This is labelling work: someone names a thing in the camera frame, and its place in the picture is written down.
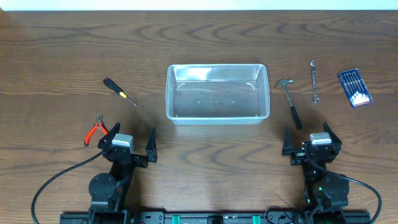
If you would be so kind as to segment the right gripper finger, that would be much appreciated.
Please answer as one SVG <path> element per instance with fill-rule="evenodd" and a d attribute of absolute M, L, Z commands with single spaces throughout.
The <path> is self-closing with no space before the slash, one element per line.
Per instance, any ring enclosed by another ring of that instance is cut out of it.
<path fill-rule="evenodd" d="M 326 121 L 323 122 L 323 130 L 324 130 L 324 132 L 329 134 L 332 144 L 341 145 L 340 138 L 331 130 L 331 128 L 329 127 L 329 125 Z"/>
<path fill-rule="evenodd" d="M 289 156 L 293 152 L 294 152 L 294 148 L 293 148 L 292 140 L 291 140 L 291 137 L 290 137 L 289 127 L 286 126 L 285 127 L 285 139 L 284 139 L 284 143 L 283 143 L 283 146 L 282 146 L 281 155 L 282 156 Z"/>

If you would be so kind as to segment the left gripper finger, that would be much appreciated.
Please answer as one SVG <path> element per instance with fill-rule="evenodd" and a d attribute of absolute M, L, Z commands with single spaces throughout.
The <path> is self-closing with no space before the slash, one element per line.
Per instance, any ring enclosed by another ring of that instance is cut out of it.
<path fill-rule="evenodd" d="M 111 144 L 115 135 L 119 133 L 120 130 L 120 122 L 117 122 L 109 131 L 108 133 L 101 138 L 101 144 Z"/>
<path fill-rule="evenodd" d="M 153 163 L 156 163 L 157 159 L 158 159 L 155 135 L 156 135 L 156 130 L 155 130 L 155 128 L 153 128 L 150 133 L 149 140 L 148 140 L 146 148 L 145 148 L 147 160 L 149 162 L 153 162 Z"/>

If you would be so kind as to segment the red handled cutting pliers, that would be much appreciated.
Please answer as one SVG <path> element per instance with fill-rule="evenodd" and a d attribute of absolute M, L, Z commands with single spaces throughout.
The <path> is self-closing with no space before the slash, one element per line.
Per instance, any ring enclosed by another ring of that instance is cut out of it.
<path fill-rule="evenodd" d="M 100 129 L 104 135 L 108 134 L 108 129 L 103 123 L 103 115 L 98 115 L 95 125 L 90 129 L 90 131 L 85 136 L 84 146 L 88 147 L 90 145 L 90 139 L 94 135 L 97 129 Z"/>

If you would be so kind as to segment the steel claw hammer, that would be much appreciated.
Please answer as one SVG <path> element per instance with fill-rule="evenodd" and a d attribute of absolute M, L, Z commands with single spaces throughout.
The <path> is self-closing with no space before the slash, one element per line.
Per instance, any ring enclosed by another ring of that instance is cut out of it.
<path fill-rule="evenodd" d="M 294 82 L 294 81 L 293 81 L 292 79 L 285 79 L 285 78 L 284 78 L 284 79 L 279 80 L 279 81 L 275 84 L 275 87 L 277 87 L 277 86 L 279 86 L 279 85 L 283 86 L 283 89 L 284 89 L 284 91 L 285 91 L 286 97 L 287 97 L 288 102 L 289 102 L 289 106 L 290 106 L 290 110 L 291 110 L 291 113 L 292 113 L 292 117 L 293 117 L 295 126 L 296 126 L 297 130 L 302 130 L 302 129 L 303 129 L 303 126 L 302 126 L 302 124 L 301 124 L 301 120 L 300 120 L 300 118 L 299 118 L 299 115 L 298 115 L 298 113 L 297 113 L 297 110 L 295 109 L 295 106 L 294 106 L 294 104 L 293 104 L 293 101 L 292 101 L 292 99 L 291 99 L 290 93 L 289 93 L 288 88 L 287 88 L 287 85 L 288 85 L 289 83 L 293 83 L 293 82 Z"/>

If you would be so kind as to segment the silver combination wrench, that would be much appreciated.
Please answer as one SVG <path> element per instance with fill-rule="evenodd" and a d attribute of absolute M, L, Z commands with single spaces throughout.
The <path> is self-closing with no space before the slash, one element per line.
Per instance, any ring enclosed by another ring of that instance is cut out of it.
<path fill-rule="evenodd" d="M 312 89 L 313 89 L 313 102 L 315 104 L 319 103 L 320 99 L 317 93 L 317 78 L 316 78 L 316 68 L 315 68 L 315 61 L 310 61 L 311 72 L 312 72 Z"/>

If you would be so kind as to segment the black yellow screwdriver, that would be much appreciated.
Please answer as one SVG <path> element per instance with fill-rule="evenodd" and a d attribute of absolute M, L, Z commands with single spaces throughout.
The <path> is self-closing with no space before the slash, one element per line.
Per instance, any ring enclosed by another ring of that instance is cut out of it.
<path fill-rule="evenodd" d="M 105 78 L 103 80 L 103 83 L 111 90 L 113 90 L 115 93 L 117 93 L 119 96 L 129 100 L 134 106 L 137 106 L 137 103 L 133 101 L 130 97 L 127 96 L 127 94 L 124 92 L 124 90 L 118 86 L 112 79 L 110 78 Z"/>

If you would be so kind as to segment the blue precision screwdriver set case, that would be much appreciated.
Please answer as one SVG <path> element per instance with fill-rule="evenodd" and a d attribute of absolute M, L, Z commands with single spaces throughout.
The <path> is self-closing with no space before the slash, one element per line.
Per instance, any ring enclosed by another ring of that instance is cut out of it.
<path fill-rule="evenodd" d="M 366 83 L 357 68 L 340 72 L 338 79 L 352 108 L 368 105 L 373 102 Z"/>

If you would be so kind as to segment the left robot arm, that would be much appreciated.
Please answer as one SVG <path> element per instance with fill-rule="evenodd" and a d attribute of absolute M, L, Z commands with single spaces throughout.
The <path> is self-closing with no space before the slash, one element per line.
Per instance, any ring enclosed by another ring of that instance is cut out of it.
<path fill-rule="evenodd" d="M 108 173 L 100 173 L 92 178 L 88 191 L 91 195 L 91 208 L 98 211 L 118 212 L 123 209 L 130 188 L 134 170 L 146 168 L 158 159 L 155 143 L 156 130 L 152 129 L 144 155 L 134 153 L 134 138 L 121 134 L 120 123 L 116 123 L 99 140 L 101 155 L 112 163 Z"/>

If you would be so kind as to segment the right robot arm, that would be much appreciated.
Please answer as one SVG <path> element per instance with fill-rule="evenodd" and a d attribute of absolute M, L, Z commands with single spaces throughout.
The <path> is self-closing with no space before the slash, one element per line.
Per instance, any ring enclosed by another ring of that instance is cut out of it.
<path fill-rule="evenodd" d="M 301 166 L 304 178 L 304 196 L 313 213 L 332 212 L 348 204 L 349 183 L 327 170 L 326 164 L 340 153 L 342 142 L 323 123 L 322 133 L 313 133 L 300 147 L 293 146 L 290 131 L 285 129 L 281 154 L 290 157 L 292 166 Z"/>

